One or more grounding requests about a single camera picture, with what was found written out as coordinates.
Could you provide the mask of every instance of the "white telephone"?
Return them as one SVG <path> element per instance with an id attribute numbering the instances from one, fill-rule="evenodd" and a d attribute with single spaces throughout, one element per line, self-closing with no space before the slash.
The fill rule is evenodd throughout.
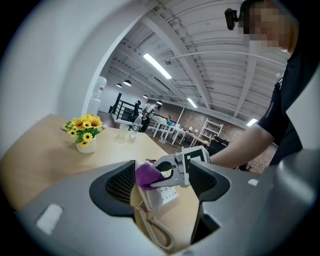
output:
<path id="1" fill-rule="evenodd" d="M 162 172 L 161 174 L 164 178 L 168 177 L 168 174 L 166 172 Z M 170 202 L 173 202 L 174 200 L 176 200 L 179 195 L 177 190 L 173 186 L 159 187 L 154 190 L 144 190 L 138 186 L 138 190 L 148 212 L 153 212 L 153 211 L 158 212 L 158 209 L 160 207 L 163 207 L 164 205 L 170 205 Z M 146 231 L 148 232 L 152 242 L 163 251 L 165 252 L 170 251 L 176 244 L 176 239 L 172 234 L 172 232 L 166 226 L 164 226 L 160 221 L 158 221 L 154 216 L 151 218 L 147 218 L 147 215 L 144 209 L 140 207 L 140 205 L 136 209 L 141 215 Z M 163 232 L 165 232 L 168 235 L 168 237 L 170 238 L 170 244 L 168 246 L 164 246 L 158 241 L 149 222 L 151 222 L 153 225 L 160 228 Z"/>

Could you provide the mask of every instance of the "sunflower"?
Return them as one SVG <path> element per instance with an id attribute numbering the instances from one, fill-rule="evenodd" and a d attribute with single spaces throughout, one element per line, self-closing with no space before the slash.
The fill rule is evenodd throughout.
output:
<path id="1" fill-rule="evenodd" d="M 70 123 L 70 126 L 72 126 L 72 129 L 75 129 L 76 131 L 83 130 L 83 129 L 85 129 L 85 127 L 83 127 L 83 123 L 85 121 L 86 121 L 86 119 L 84 119 L 84 118 L 75 118 Z"/>
<path id="2" fill-rule="evenodd" d="M 73 137 L 77 136 L 77 131 L 72 129 L 72 130 L 68 131 L 68 134 L 71 136 L 71 138 L 73 138 Z"/>
<path id="3" fill-rule="evenodd" d="M 89 119 L 90 117 L 94 117 L 94 114 L 85 114 L 82 118 Z"/>
<path id="4" fill-rule="evenodd" d="M 83 136 L 82 139 L 84 142 L 89 142 L 93 139 L 93 136 L 90 132 L 86 132 Z"/>
<path id="5" fill-rule="evenodd" d="M 92 126 L 91 126 L 91 123 L 90 123 L 89 121 L 84 121 L 83 124 L 82 124 L 82 126 L 83 126 L 84 128 L 91 128 L 91 127 L 92 127 Z"/>
<path id="6" fill-rule="evenodd" d="M 91 126 L 94 128 L 99 128 L 102 126 L 102 122 L 99 116 L 90 116 L 88 121 L 91 123 Z"/>
<path id="7" fill-rule="evenodd" d="M 84 141 L 84 142 L 80 143 L 81 147 L 86 147 L 86 146 L 88 146 L 88 144 L 89 144 L 88 141 Z"/>

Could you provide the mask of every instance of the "fluorescent light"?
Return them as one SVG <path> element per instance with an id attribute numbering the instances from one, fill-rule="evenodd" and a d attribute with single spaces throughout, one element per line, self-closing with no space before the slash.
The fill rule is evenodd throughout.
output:
<path id="1" fill-rule="evenodd" d="M 251 120 L 250 122 L 248 122 L 248 123 L 246 124 L 246 126 L 252 126 L 256 121 L 258 121 L 258 120 L 255 119 L 255 118 L 252 118 L 252 120 Z"/>
<path id="2" fill-rule="evenodd" d="M 192 99 L 187 98 L 187 100 L 191 103 L 194 108 L 197 108 L 196 104 L 192 101 Z"/>
<path id="3" fill-rule="evenodd" d="M 148 53 L 143 55 L 143 57 L 150 62 L 166 79 L 171 79 L 171 75 L 168 74 L 167 71 L 154 59 L 152 58 Z"/>

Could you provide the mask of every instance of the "white ceiling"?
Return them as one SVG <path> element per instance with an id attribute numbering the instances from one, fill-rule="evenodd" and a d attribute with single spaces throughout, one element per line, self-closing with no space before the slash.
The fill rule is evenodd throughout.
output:
<path id="1" fill-rule="evenodd" d="M 186 98 L 191 98 L 199 110 L 221 113 L 242 123 L 261 118 L 289 55 L 258 47 L 245 41 L 237 29 L 227 29 L 225 10 L 239 10 L 242 0 L 157 2 L 118 45 L 109 72 L 120 78 L 130 75 L 137 90 L 150 98 L 181 104 L 188 104 Z M 165 64 L 172 57 L 204 51 L 216 52 L 177 57 L 170 60 L 171 65 Z M 150 65 L 143 58 L 146 53 L 172 79 Z"/>

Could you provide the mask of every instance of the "water bottle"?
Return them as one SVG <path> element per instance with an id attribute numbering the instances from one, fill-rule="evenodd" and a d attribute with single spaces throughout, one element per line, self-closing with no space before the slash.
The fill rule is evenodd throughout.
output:
<path id="1" fill-rule="evenodd" d="M 138 117 L 135 119 L 133 126 L 132 126 L 132 132 L 130 133 L 130 137 L 133 139 L 136 137 L 139 129 L 142 127 L 142 114 L 140 113 Z"/>

